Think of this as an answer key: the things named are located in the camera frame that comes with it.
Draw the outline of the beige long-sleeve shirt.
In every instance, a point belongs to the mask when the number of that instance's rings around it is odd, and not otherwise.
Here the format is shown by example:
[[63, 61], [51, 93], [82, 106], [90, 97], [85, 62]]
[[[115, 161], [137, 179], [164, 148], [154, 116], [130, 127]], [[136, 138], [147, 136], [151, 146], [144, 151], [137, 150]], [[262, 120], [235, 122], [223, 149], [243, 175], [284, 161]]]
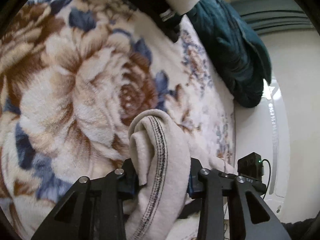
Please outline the beige long-sleeve shirt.
[[125, 223], [127, 239], [195, 239], [199, 212], [179, 217], [191, 202], [187, 195], [191, 159], [226, 173], [234, 173], [234, 167], [209, 155], [158, 109], [144, 111], [131, 122], [129, 153], [140, 191]]

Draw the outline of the white bed headboard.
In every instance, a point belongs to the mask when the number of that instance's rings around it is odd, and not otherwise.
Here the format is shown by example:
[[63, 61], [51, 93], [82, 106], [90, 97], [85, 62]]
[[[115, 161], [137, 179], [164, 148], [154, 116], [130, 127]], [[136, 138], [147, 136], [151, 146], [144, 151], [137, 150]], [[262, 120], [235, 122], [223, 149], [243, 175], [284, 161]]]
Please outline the white bed headboard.
[[319, 212], [319, 105], [300, 92], [289, 96], [276, 79], [264, 83], [259, 105], [235, 104], [235, 159], [264, 161], [265, 202], [285, 223]]

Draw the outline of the dark teal folded quilt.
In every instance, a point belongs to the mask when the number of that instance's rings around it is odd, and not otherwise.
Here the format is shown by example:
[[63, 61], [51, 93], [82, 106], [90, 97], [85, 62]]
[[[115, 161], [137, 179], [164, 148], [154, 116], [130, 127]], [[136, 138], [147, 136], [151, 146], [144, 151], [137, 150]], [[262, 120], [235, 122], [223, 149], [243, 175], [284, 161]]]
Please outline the dark teal folded quilt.
[[257, 33], [224, 0], [200, 0], [187, 16], [234, 99], [245, 108], [259, 105], [272, 64]]

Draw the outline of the floral fleece bed blanket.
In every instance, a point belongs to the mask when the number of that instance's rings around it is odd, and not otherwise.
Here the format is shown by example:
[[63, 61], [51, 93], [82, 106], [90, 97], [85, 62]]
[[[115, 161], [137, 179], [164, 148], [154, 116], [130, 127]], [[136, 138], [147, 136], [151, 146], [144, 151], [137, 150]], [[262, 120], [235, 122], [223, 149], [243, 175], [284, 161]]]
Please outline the floral fleece bed blanket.
[[81, 176], [130, 156], [129, 126], [169, 117], [187, 157], [232, 173], [233, 97], [192, 23], [176, 42], [126, 0], [29, 0], [1, 38], [1, 209], [31, 239]]

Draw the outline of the right teal curtain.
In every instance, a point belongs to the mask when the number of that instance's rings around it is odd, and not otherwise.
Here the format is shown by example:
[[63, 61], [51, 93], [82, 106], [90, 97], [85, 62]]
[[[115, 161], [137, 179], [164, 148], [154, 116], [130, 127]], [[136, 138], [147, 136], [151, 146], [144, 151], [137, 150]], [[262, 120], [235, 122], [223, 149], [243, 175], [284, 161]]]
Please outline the right teal curtain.
[[294, 0], [225, 0], [259, 35], [313, 29], [310, 18]]

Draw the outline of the black folded garment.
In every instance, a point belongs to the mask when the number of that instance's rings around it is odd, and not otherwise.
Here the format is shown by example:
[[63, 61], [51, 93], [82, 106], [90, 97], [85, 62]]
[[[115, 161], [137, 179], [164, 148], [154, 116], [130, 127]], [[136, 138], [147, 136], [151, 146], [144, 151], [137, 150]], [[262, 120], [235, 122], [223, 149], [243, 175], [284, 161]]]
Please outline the black folded garment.
[[159, 27], [172, 42], [175, 43], [178, 41], [182, 16], [174, 11], [166, 0], [127, 1], [151, 17], [157, 27]]

